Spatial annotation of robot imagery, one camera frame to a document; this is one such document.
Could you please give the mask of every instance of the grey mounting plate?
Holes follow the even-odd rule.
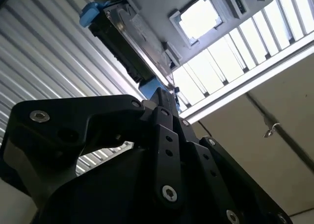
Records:
[[[117,22],[122,22],[129,43],[136,43],[136,48],[142,49],[167,76],[170,67],[186,63],[273,0],[240,0],[240,7],[239,0],[210,0],[220,16],[220,24],[191,43],[176,23],[196,1],[127,0],[127,9],[112,7],[107,10],[116,15],[116,26]]]

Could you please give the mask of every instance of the metal hook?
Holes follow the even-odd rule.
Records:
[[[270,136],[272,136],[274,134],[274,132],[276,131],[275,126],[280,125],[280,123],[275,123],[271,129],[267,130],[266,133],[264,134],[263,138],[268,138]]]

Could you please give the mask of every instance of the blue connector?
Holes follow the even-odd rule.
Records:
[[[102,9],[110,5],[110,1],[106,2],[90,2],[83,9],[79,16],[79,24],[82,27],[89,26]]]
[[[159,79],[157,77],[154,77],[149,82],[147,82],[146,84],[141,85],[138,89],[147,99],[150,99],[153,96],[153,94],[155,93],[157,88],[162,88],[163,90],[167,91],[167,89],[159,81]],[[179,88],[176,87],[175,88],[175,92],[174,92],[174,97],[175,97],[175,101],[176,101],[177,110],[181,111],[180,110],[179,99],[178,99],[178,96],[177,96],[177,93],[179,91],[180,91]]]

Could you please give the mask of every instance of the black metal bracket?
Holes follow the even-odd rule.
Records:
[[[19,103],[0,149],[0,172],[6,171],[0,175],[27,190],[39,224],[104,218],[193,224],[209,217],[224,224],[292,223],[217,141],[197,139],[170,93],[158,89],[152,100],[121,95]],[[134,142],[133,149],[76,177],[79,156],[124,141]]]

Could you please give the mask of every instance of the black cable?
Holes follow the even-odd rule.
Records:
[[[207,134],[212,137],[211,133],[208,131],[208,129],[204,126],[204,124],[201,121],[198,121],[198,123],[200,124],[200,126],[202,126],[202,128],[207,132]]]
[[[289,217],[292,218],[292,217],[294,217],[294,216],[300,215],[300,214],[302,214],[302,213],[310,212],[310,211],[312,211],[312,210],[314,210],[314,208],[309,208],[309,209],[303,210],[303,211],[301,211],[301,212],[294,213],[294,214],[290,215]]]

